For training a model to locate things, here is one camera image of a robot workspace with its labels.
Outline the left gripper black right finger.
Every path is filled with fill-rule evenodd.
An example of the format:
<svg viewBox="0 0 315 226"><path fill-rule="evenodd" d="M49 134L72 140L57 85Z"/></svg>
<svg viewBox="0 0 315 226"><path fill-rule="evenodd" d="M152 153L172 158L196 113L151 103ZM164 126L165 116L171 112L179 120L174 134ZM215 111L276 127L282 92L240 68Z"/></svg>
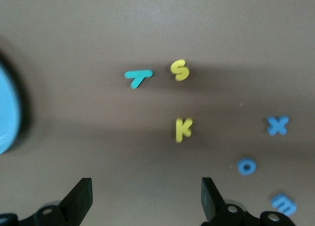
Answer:
<svg viewBox="0 0 315 226"><path fill-rule="evenodd" d="M226 203L210 177L201 180L201 203L207 221L203 226L293 226L286 215L264 211L254 217L248 211L232 203Z"/></svg>

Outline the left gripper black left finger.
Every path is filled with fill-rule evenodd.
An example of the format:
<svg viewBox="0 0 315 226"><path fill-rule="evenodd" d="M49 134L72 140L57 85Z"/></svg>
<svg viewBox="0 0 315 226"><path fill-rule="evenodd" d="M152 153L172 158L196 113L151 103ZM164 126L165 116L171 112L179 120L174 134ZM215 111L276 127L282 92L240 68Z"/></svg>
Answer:
<svg viewBox="0 0 315 226"><path fill-rule="evenodd" d="M93 203L92 179L82 178L58 205L42 207L19 226L79 226Z"/></svg>

